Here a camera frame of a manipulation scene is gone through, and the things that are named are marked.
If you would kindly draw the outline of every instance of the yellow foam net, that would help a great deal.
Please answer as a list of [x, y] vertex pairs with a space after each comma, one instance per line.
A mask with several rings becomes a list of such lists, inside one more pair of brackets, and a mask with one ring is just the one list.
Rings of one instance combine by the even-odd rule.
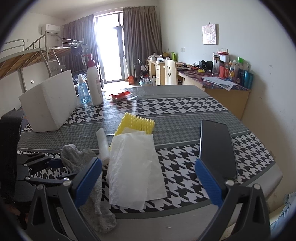
[[125, 113], [117, 128], [117, 131], [115, 132], [115, 136], [120, 135], [125, 127], [129, 127], [138, 131], [146, 131], [146, 134], [150, 135], [152, 134], [154, 125], [155, 121], [153, 120], [138, 117], [130, 113]]

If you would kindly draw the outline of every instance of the drawing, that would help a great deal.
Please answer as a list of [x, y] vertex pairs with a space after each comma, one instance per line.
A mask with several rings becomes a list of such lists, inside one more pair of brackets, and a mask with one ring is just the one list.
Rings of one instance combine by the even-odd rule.
[[217, 44], [216, 24], [208, 24], [202, 27], [202, 43]]

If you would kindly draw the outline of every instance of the curtain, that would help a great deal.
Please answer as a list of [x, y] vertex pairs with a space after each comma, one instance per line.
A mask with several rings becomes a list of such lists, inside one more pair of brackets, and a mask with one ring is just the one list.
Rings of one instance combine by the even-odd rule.
[[[98, 65], [98, 47], [96, 42], [96, 32], [94, 29], [93, 14], [65, 24], [63, 36], [65, 39], [83, 40], [84, 44], [87, 44], [90, 47], [93, 59], [96, 65]], [[65, 66], [67, 70], [70, 69], [72, 72], [85, 69], [85, 66], [81, 61], [81, 56], [75, 56], [72, 53], [65, 56]]]
[[145, 64], [148, 56], [162, 52], [155, 7], [126, 7], [123, 9], [123, 22], [128, 74], [134, 75], [134, 64], [138, 58]]

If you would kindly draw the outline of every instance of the desk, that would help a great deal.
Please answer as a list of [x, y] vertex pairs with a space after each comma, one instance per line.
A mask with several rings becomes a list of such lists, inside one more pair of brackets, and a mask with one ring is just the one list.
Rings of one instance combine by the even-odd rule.
[[230, 91], [227, 91], [220, 86], [203, 81], [203, 76], [212, 75], [209, 73], [198, 73], [196, 70], [179, 70], [178, 75], [183, 78], [183, 85], [197, 86], [205, 93], [218, 100], [238, 119], [242, 119], [251, 90], [240, 85], [235, 85]]
[[149, 69], [150, 79], [152, 79], [153, 76], [156, 76], [156, 85], [165, 85], [165, 69], [162, 68], [165, 63], [157, 64], [156, 61], [146, 59], [146, 65]]
[[[70, 143], [79, 150], [90, 148], [98, 153], [96, 131], [103, 127], [110, 144], [125, 112], [155, 121], [154, 144], [168, 197], [147, 201], [143, 211], [110, 205], [104, 166], [101, 205], [115, 213], [118, 224], [108, 234], [99, 235], [102, 241], [198, 239], [217, 211], [194, 171], [202, 119], [227, 124], [237, 159], [239, 184], [259, 183], [265, 196], [277, 187], [282, 172], [268, 150], [241, 121], [199, 88], [166, 85], [126, 90], [137, 97], [118, 103], [105, 99], [99, 106], [77, 108], [58, 131], [35, 133], [28, 124], [18, 143], [18, 154], [37, 151], [59, 158], [63, 146]], [[68, 170], [49, 168], [35, 177], [56, 179], [63, 172]], [[230, 225], [236, 221], [238, 211], [239, 206]]]

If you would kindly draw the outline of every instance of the white foam roll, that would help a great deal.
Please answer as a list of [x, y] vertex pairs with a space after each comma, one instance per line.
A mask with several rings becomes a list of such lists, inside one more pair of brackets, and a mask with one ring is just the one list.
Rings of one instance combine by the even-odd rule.
[[105, 166], [109, 164], [110, 152], [109, 152], [108, 141], [103, 128], [99, 129], [96, 132], [96, 137], [98, 139], [98, 145], [99, 145], [99, 152], [100, 152], [99, 156], [103, 166]]

